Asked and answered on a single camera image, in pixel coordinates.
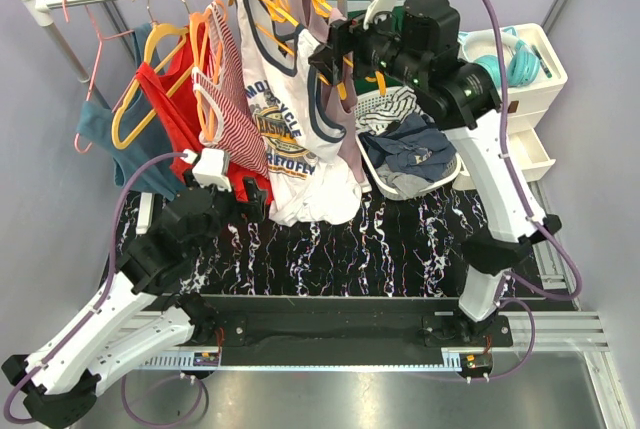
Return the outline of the white printed tank top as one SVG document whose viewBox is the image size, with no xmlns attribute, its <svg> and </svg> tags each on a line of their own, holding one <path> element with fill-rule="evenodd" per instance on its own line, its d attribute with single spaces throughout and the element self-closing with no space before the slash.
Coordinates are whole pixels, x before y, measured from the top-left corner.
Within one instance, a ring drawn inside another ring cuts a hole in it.
<svg viewBox="0 0 640 429">
<path fill-rule="evenodd" d="M 245 94 L 264 142 L 273 195 L 270 219 L 285 226 L 348 222 L 362 190 L 339 155 L 347 130 L 326 114 L 326 85 L 309 63 L 319 41 L 299 23 L 290 43 L 280 41 L 266 0 L 235 3 Z"/>
</svg>

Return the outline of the yellow-orange plastic hanger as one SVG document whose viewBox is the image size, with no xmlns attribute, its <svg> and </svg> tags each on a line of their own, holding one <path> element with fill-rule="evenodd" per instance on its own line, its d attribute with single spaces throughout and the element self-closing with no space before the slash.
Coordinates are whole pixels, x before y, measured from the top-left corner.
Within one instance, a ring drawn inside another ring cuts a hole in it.
<svg viewBox="0 0 640 429">
<path fill-rule="evenodd" d="M 300 104 L 306 96 L 333 96 L 343 102 L 353 90 L 344 82 L 331 85 L 309 64 L 328 29 L 314 1 L 288 0 L 283 7 L 281 0 L 236 0 L 249 100 L 258 97 L 269 107 L 280 102 Z"/>
</svg>

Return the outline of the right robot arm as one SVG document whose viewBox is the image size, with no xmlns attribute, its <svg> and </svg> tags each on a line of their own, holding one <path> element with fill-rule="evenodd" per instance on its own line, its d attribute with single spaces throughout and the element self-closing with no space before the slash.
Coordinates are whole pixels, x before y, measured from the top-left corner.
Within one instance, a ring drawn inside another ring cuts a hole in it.
<svg viewBox="0 0 640 429">
<path fill-rule="evenodd" d="M 459 26 L 448 0 L 406 0 L 400 28 L 386 13 L 372 22 L 363 16 L 331 22 L 310 63 L 336 83 L 343 57 L 351 56 L 356 76 L 379 71 L 410 87 L 461 157 L 487 217 L 486 227 L 462 244 L 469 269 L 459 299 L 463 314 L 453 324 L 457 339 L 472 346 L 490 332 L 487 318 L 499 306 L 507 270 L 555 234 L 561 221 L 540 207 L 502 147 L 500 97 L 482 66 L 460 58 Z"/>
</svg>

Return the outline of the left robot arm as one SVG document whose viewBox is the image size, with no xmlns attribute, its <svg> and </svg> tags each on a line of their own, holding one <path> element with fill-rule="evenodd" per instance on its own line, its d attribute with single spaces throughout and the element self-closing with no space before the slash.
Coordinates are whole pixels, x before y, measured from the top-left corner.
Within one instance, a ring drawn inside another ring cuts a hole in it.
<svg viewBox="0 0 640 429">
<path fill-rule="evenodd" d="M 157 319 L 117 339 L 118 331 L 190 272 L 201 246 L 231 222 L 266 217 L 267 192 L 247 177 L 246 200 L 214 185 L 194 184 L 166 204 L 148 231 L 123 251 L 87 305 L 50 342 L 1 366 L 23 394 L 27 423 L 67 428 L 83 418 L 117 380 L 181 344 L 219 342 L 219 316 L 197 294 L 180 296 Z"/>
</svg>

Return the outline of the mauve tank top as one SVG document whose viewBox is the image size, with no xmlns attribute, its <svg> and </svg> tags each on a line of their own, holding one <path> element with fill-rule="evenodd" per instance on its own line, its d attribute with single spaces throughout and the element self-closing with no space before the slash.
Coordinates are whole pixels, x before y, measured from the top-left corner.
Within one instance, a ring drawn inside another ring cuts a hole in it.
<svg viewBox="0 0 640 429">
<path fill-rule="evenodd" d="M 321 43 L 327 41 L 331 23 L 346 19 L 337 8 L 327 9 L 316 0 L 290 0 L 289 13 Z M 338 156 L 347 163 L 356 181 L 364 187 L 368 180 L 362 167 L 362 157 L 356 142 L 355 108 L 357 95 L 351 62 L 352 54 L 349 53 L 344 56 L 342 80 L 337 86 L 320 83 L 320 100 L 324 114 L 329 120 L 346 130 Z"/>
</svg>

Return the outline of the red white striped tank top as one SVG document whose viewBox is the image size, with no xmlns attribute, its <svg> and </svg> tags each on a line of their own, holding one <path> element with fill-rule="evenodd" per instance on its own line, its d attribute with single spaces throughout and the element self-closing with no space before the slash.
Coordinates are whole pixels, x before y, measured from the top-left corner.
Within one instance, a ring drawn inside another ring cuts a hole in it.
<svg viewBox="0 0 640 429">
<path fill-rule="evenodd" d="M 224 74 L 220 78 L 220 94 L 224 112 L 224 135 L 214 147 L 226 151 L 231 161 L 262 177 L 268 175 L 266 149 L 262 137 L 252 119 L 245 94 L 242 64 L 231 29 L 220 22 L 220 34 L 224 42 Z"/>
</svg>

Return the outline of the teal blue tank top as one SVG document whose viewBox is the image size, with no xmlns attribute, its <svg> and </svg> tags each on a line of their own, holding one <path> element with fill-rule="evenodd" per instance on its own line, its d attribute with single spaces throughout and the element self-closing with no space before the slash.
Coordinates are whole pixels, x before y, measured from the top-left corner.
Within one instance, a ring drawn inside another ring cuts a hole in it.
<svg viewBox="0 0 640 429">
<path fill-rule="evenodd" d="M 134 33 L 129 35 L 138 66 L 143 62 L 145 43 L 151 29 L 151 24 L 145 23 L 136 27 Z M 139 88 L 122 116 L 119 125 L 120 134 L 127 136 L 142 122 L 151 109 L 151 103 Z M 128 147 L 122 150 L 117 149 L 113 145 L 111 136 L 114 116 L 115 112 L 112 113 L 111 109 L 85 101 L 77 125 L 77 134 L 111 155 L 114 161 L 115 184 L 124 186 L 145 162 L 173 151 L 166 130 L 157 117 L 149 122 Z M 149 167 L 132 185 L 132 190 L 160 194 L 166 199 L 173 199 L 185 186 L 172 171 L 171 164 L 172 160 L 168 159 Z"/>
</svg>

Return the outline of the white laundry basket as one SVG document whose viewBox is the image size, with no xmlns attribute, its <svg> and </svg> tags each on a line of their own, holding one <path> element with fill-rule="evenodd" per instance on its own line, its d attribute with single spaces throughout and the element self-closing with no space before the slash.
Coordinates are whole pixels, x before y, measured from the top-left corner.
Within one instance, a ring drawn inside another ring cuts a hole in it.
<svg viewBox="0 0 640 429">
<path fill-rule="evenodd" d="M 432 120 L 422 112 L 418 115 L 423 116 L 428 123 L 434 124 Z M 398 125 L 398 123 L 391 125 L 387 131 L 394 130 Z M 452 182 L 460 172 L 461 158 L 457 152 L 455 158 L 448 164 L 443 177 L 435 182 L 429 182 L 413 175 L 391 172 L 386 165 L 383 165 L 380 169 L 376 170 L 368 158 L 367 150 L 363 141 L 360 139 L 360 135 L 362 133 L 358 134 L 356 132 L 356 134 L 364 162 L 371 171 L 374 182 L 380 189 L 380 192 L 388 199 L 408 200 L 423 196 Z"/>
</svg>

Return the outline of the green folder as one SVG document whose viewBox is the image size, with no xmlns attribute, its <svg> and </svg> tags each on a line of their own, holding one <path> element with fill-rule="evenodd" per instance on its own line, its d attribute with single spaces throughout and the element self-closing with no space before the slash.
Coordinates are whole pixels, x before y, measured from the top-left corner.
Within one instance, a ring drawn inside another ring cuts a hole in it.
<svg viewBox="0 0 640 429">
<path fill-rule="evenodd" d="M 402 26 L 404 19 L 404 3 L 406 0 L 397 0 L 391 10 L 390 15 L 377 16 L 375 23 L 386 30 L 397 30 Z M 349 25 L 353 26 L 353 20 L 359 21 L 364 18 L 371 1 L 370 0 L 348 0 L 347 1 L 347 19 L 350 20 Z"/>
</svg>

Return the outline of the striped white garment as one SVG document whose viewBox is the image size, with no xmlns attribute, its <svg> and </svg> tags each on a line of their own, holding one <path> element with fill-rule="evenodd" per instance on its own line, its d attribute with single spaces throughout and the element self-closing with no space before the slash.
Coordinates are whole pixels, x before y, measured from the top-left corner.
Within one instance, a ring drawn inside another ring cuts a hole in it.
<svg viewBox="0 0 640 429">
<path fill-rule="evenodd" d="M 358 134 L 381 135 L 395 123 L 411 114 L 420 114 L 414 91 L 408 87 L 392 87 L 385 95 L 371 91 L 358 96 L 355 127 Z"/>
</svg>

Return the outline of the white power strip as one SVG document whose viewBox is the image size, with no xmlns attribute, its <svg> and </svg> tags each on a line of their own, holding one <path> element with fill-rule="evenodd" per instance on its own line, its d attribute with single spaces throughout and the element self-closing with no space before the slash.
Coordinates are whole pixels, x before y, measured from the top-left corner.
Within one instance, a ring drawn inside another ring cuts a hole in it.
<svg viewBox="0 0 640 429">
<path fill-rule="evenodd" d="M 151 226 L 154 209 L 154 195 L 148 192 L 140 194 L 136 234 L 145 234 Z"/>
</svg>

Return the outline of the black base bar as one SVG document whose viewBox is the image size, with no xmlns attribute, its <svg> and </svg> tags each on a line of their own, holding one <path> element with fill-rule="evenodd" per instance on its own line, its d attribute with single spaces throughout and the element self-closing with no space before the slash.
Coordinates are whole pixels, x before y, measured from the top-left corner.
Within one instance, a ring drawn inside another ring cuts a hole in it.
<svg viewBox="0 0 640 429">
<path fill-rule="evenodd" d="M 441 364 L 442 350 L 509 348 L 510 324 L 470 321 L 454 299 L 213 296 L 203 298 L 191 346 L 222 347 L 222 364 L 411 370 Z"/>
</svg>

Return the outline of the navy blue garment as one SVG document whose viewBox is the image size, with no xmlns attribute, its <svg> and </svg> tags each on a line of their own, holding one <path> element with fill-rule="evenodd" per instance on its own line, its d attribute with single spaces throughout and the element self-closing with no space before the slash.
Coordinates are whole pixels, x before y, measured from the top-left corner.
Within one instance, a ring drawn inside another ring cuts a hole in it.
<svg viewBox="0 0 640 429">
<path fill-rule="evenodd" d="M 373 167 L 435 182 L 443 177 L 456 150 L 443 132 L 417 113 L 381 135 L 362 133 L 360 139 Z"/>
</svg>

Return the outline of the teal cat-ear headphones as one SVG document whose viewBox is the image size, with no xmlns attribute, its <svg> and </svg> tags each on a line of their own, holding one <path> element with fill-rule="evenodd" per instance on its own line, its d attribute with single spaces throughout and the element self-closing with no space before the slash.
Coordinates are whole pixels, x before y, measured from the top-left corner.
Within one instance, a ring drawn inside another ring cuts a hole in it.
<svg viewBox="0 0 640 429">
<path fill-rule="evenodd" d="M 509 87 L 523 87 L 535 81 L 540 62 L 531 46 L 522 40 L 514 26 L 501 29 L 501 48 L 505 59 L 506 79 Z M 458 34 L 460 56 L 467 62 L 484 68 L 497 89 L 501 87 L 501 72 L 492 29 Z"/>
</svg>

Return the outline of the teal pen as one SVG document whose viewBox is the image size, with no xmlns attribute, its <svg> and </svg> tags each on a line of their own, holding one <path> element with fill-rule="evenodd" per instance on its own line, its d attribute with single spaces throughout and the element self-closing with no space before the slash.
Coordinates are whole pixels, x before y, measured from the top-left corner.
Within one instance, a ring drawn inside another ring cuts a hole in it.
<svg viewBox="0 0 640 429">
<path fill-rule="evenodd" d="M 544 58 L 542 57 L 541 53 L 539 52 L 538 48 L 535 45 L 532 44 L 531 45 L 531 50 L 535 54 L 535 56 L 538 58 L 540 67 L 543 70 L 545 76 L 548 79 L 551 79 L 553 77 L 553 74 L 552 74 L 549 66 L 545 62 Z"/>
</svg>

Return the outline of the white drawer unit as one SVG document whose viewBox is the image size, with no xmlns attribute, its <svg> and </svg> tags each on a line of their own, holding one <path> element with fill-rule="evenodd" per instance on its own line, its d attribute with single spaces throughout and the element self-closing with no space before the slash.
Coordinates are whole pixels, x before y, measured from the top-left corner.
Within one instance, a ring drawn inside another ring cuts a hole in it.
<svg viewBox="0 0 640 429">
<path fill-rule="evenodd" d="M 517 161 L 525 180 L 535 182 L 555 163 L 547 154 L 535 127 L 563 89 L 568 75 L 541 26 L 525 23 L 514 27 L 522 40 L 538 48 L 553 74 L 553 77 L 548 79 L 540 67 L 533 83 L 508 89 L 507 134 L 510 154 Z"/>
</svg>

